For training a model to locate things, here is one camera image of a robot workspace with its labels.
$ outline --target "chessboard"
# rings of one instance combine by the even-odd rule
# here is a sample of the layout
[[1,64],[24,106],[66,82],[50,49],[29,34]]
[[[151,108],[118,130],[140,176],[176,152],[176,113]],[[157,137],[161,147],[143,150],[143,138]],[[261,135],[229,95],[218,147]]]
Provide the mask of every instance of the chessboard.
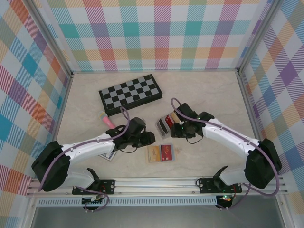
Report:
[[108,116],[120,113],[120,107],[131,109],[162,98],[153,75],[143,76],[99,91]]

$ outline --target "black and white checkered board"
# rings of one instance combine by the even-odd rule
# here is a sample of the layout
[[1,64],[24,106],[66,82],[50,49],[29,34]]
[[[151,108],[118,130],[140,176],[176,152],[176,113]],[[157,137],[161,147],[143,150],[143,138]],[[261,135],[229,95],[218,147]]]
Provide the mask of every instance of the black and white checkered board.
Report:
[[108,116],[120,113],[121,106],[131,109],[162,98],[162,92],[152,75],[102,89],[99,94]]

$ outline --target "pink object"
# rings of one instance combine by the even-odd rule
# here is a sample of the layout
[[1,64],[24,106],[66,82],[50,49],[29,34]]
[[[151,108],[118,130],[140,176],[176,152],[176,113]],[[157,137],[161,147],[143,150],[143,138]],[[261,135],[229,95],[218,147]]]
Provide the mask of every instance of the pink object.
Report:
[[108,115],[104,111],[99,113],[99,119],[101,119],[106,125],[108,125],[110,129],[115,128],[115,125],[111,122]]

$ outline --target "colorful plaid backdrop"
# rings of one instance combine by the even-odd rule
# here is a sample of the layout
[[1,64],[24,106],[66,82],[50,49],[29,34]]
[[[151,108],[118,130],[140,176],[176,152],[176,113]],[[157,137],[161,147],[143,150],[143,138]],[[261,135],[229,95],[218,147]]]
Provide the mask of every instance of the colorful plaid backdrop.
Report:
[[0,0],[0,227],[17,227],[68,77],[21,0]]
[[94,71],[235,68],[267,1],[35,2],[71,67]]
[[304,0],[285,0],[246,68],[262,135],[279,153],[295,218],[304,227]]

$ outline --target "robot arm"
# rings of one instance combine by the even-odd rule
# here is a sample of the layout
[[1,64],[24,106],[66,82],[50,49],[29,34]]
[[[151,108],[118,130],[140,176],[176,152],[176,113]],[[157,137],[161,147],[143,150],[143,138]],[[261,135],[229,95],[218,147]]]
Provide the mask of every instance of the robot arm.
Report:
[[89,190],[99,191],[99,178],[92,169],[77,171],[73,165],[100,154],[125,149],[128,145],[139,148],[155,142],[152,132],[146,131],[146,125],[138,117],[133,118],[128,129],[120,137],[116,137],[125,129],[125,125],[109,129],[104,134],[83,142],[59,145],[57,141],[50,142],[32,164],[32,169],[41,182],[51,162],[63,151],[50,169],[43,184],[44,191],[52,191],[60,186],[79,186]]
[[[242,135],[225,126],[214,116],[206,112],[197,115],[186,103],[180,105],[177,111],[175,113],[181,122],[173,125],[171,137],[192,138],[197,133],[202,137],[207,137],[221,143],[246,161],[236,167],[225,166],[214,175],[213,184],[218,190],[243,182],[249,182],[257,188],[264,189],[274,178],[275,174],[269,162],[255,146],[260,147],[266,153],[277,171],[281,170],[282,164],[274,144],[270,140],[264,139],[263,141],[259,141]],[[179,113],[192,119],[203,120],[204,123],[189,120]]]

